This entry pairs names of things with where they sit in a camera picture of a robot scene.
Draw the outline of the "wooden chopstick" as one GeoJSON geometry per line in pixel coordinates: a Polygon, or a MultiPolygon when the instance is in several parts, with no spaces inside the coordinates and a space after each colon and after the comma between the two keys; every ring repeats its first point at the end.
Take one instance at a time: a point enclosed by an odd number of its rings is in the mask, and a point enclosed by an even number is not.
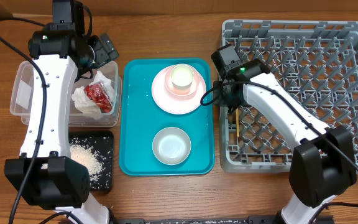
{"type": "Polygon", "coordinates": [[[239,130],[239,110],[238,108],[235,110],[235,119],[236,119],[236,136],[240,138],[240,130],[239,130]]]}

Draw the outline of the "red snack wrapper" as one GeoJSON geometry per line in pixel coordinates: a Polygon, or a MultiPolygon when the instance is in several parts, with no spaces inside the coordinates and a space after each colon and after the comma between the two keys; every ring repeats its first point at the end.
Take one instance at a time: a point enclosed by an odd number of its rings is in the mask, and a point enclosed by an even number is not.
{"type": "Polygon", "coordinates": [[[111,112],[112,104],[102,82],[87,85],[85,94],[103,113],[111,112]]]}

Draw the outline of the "white napkin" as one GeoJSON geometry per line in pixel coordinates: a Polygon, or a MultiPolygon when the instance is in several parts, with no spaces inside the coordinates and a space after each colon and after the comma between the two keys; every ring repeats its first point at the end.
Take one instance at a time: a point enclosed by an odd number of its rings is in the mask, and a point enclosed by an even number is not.
{"type": "MultiPolygon", "coordinates": [[[[104,84],[104,87],[112,104],[112,112],[114,109],[114,104],[116,102],[116,91],[111,86],[112,80],[105,77],[104,74],[98,70],[94,81],[90,84],[94,84],[97,82],[102,82],[104,84]]],[[[99,107],[87,97],[87,95],[85,94],[85,87],[86,86],[81,86],[79,88],[76,88],[71,96],[71,99],[74,101],[75,108],[87,117],[101,119],[103,115],[107,113],[103,113],[99,109],[99,107]]]]}

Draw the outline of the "grey round bowl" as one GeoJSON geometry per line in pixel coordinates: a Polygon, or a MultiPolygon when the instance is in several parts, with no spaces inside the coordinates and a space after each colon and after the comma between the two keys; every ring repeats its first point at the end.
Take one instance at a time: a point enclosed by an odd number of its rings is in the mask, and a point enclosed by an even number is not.
{"type": "Polygon", "coordinates": [[[176,127],[161,129],[152,141],[155,158],[168,166],[184,162],[191,152],[191,139],[184,130],[176,127]]]}

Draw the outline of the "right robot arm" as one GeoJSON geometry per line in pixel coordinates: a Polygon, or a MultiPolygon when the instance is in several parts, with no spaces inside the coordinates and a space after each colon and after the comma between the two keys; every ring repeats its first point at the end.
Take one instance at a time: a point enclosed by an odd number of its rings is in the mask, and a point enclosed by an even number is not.
{"type": "Polygon", "coordinates": [[[255,59],[214,59],[221,79],[215,103],[234,111],[246,104],[261,112],[292,151],[290,201],[272,223],[313,223],[318,214],[357,181],[351,133],[330,128],[293,99],[266,65],[255,59]]]}

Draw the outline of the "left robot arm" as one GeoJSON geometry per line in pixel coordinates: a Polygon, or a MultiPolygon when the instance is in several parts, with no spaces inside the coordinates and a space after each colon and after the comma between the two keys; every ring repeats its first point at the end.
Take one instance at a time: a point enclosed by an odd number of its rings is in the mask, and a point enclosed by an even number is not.
{"type": "Polygon", "coordinates": [[[53,210],[76,223],[115,223],[109,208],[90,192],[87,168],[71,159],[68,141],[70,95],[79,68],[90,68],[95,55],[83,29],[74,23],[48,24],[34,32],[26,59],[34,68],[30,120],[19,158],[5,162],[4,173],[18,201],[53,210]]]}

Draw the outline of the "clear plastic waste bin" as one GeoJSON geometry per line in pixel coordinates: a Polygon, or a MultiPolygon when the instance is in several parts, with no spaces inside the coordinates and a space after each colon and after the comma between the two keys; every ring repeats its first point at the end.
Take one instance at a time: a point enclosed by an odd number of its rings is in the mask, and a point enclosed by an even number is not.
{"type": "MultiPolygon", "coordinates": [[[[111,86],[116,91],[116,102],[112,112],[104,114],[101,119],[85,116],[75,108],[74,101],[70,101],[69,125],[86,127],[113,127],[119,119],[121,108],[122,80],[118,73],[117,63],[110,61],[98,69],[105,77],[112,80],[111,86]]],[[[27,125],[30,120],[30,108],[32,104],[32,92],[34,89],[34,75],[32,65],[24,61],[19,65],[12,88],[10,112],[14,116],[21,117],[22,123],[27,125]]]]}

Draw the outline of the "small pink bowl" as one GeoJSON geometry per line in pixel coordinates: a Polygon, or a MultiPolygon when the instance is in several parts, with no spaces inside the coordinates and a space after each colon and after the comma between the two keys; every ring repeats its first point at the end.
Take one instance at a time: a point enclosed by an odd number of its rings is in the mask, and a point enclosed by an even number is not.
{"type": "Polygon", "coordinates": [[[200,73],[190,65],[190,67],[192,68],[192,70],[194,71],[194,80],[193,80],[193,83],[191,84],[191,86],[186,89],[186,90],[180,90],[180,89],[176,89],[173,84],[172,84],[172,81],[171,81],[171,78],[170,78],[170,72],[172,71],[172,68],[174,67],[175,65],[172,65],[172,66],[169,66],[166,74],[165,74],[165,87],[166,89],[172,93],[173,95],[176,95],[176,96],[190,96],[190,95],[193,95],[199,85],[200,85],[200,82],[201,82],[201,75],[200,73]]]}

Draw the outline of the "cream paper cup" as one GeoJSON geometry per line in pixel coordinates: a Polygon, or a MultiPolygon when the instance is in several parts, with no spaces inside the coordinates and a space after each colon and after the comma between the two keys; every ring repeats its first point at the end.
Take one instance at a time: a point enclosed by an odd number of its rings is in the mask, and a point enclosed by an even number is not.
{"type": "Polygon", "coordinates": [[[178,64],[172,68],[170,78],[176,89],[188,89],[194,80],[194,71],[187,64],[178,64]]]}

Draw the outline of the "large pink plate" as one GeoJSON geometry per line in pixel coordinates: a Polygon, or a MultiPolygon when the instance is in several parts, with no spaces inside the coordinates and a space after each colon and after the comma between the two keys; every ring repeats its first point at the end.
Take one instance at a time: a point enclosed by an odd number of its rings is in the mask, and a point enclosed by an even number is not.
{"type": "Polygon", "coordinates": [[[200,106],[200,99],[206,93],[206,84],[201,76],[197,91],[190,96],[176,96],[165,87],[165,74],[169,66],[158,72],[152,82],[152,98],[164,111],[171,114],[187,114],[200,106]]]}

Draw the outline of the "brown cardboard backdrop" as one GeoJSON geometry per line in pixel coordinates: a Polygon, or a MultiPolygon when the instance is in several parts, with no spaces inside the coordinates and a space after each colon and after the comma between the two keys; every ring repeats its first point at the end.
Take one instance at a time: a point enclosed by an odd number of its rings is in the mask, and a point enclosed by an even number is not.
{"type": "MultiPolygon", "coordinates": [[[[358,0],[80,0],[94,16],[358,12],[358,0]]],[[[51,0],[0,0],[0,16],[51,16],[51,0]]]]}

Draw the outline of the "teal plastic serving tray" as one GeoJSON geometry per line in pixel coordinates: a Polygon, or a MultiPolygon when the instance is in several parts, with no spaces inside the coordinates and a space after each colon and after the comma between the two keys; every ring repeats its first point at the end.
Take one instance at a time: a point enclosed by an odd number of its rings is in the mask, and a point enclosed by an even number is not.
{"type": "Polygon", "coordinates": [[[152,82],[158,72],[178,63],[193,66],[211,88],[210,68],[200,58],[137,59],[124,69],[119,165],[132,176],[203,175],[215,163],[212,106],[200,106],[183,115],[162,110],[152,98],[152,82]],[[167,127],[184,130],[191,140],[191,152],[179,165],[165,165],[152,152],[155,135],[167,127]]]}

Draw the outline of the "grey plastic dish rack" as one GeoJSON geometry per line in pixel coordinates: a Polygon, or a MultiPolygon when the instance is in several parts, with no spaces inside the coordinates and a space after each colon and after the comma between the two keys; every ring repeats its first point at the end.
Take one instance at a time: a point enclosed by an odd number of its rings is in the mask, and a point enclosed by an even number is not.
{"type": "MultiPolygon", "coordinates": [[[[358,22],[227,20],[222,43],[240,58],[259,59],[289,94],[328,125],[353,135],[358,165],[358,22]]],[[[291,150],[255,108],[219,115],[221,167],[226,172],[286,172],[291,150]]]]}

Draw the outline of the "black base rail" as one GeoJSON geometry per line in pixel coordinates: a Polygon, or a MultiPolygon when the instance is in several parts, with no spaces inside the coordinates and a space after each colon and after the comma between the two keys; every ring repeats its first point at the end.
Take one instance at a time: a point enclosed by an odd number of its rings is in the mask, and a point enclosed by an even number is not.
{"type": "Polygon", "coordinates": [[[209,218],[184,220],[144,220],[143,218],[117,219],[118,224],[280,224],[278,215],[254,215],[247,218],[209,218]]]}

